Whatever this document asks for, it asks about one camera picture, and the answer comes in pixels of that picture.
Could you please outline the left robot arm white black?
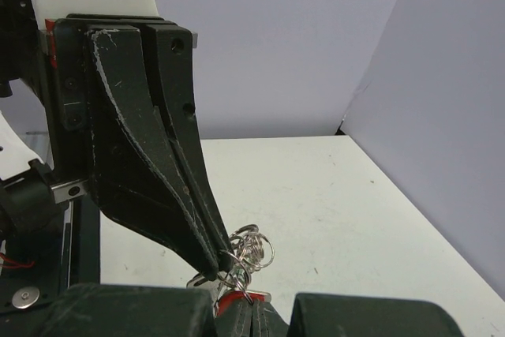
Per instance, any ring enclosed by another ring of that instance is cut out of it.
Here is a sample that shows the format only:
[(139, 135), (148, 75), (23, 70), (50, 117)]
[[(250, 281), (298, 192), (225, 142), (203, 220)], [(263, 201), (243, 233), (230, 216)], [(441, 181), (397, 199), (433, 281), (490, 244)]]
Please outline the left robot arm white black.
[(196, 34), (155, 0), (1, 0), (1, 236), (89, 195), (207, 279), (230, 270), (193, 94)]

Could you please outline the large metal keyring band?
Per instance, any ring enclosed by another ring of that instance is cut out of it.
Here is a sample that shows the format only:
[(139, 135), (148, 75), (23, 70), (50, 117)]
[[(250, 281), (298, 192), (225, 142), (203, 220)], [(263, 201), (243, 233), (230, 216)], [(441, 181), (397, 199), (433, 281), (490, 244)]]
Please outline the large metal keyring band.
[(220, 271), (211, 281), (203, 275), (195, 275), (187, 282), (188, 288), (200, 287), (208, 290), (247, 290), (253, 274), (270, 266), (275, 259), (275, 248), (270, 239), (256, 224), (245, 225), (230, 236), (231, 251), (225, 257), (231, 259), (231, 269)]

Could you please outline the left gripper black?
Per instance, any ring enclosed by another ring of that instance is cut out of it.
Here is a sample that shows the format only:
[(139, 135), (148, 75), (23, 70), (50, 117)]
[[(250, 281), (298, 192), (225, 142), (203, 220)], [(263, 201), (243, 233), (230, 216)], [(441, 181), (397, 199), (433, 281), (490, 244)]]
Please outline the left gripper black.
[(70, 14), (41, 35), (56, 165), (106, 217), (206, 276), (231, 269), (193, 91), (193, 35), (161, 17)]

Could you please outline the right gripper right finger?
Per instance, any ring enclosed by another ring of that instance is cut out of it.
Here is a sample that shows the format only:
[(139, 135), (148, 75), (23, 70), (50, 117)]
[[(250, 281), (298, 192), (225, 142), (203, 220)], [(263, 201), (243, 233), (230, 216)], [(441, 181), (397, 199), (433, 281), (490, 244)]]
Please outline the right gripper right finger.
[(251, 336), (460, 336), (440, 306), (428, 301), (297, 294), (290, 322), (269, 304), (252, 309)]

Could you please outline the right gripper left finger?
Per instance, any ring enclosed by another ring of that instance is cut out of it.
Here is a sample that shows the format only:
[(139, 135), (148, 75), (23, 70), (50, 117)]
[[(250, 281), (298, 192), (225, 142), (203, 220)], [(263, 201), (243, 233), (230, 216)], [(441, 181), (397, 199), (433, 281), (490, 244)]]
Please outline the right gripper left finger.
[(40, 336), (250, 336), (239, 301), (215, 318), (207, 290), (79, 284), (50, 307)]

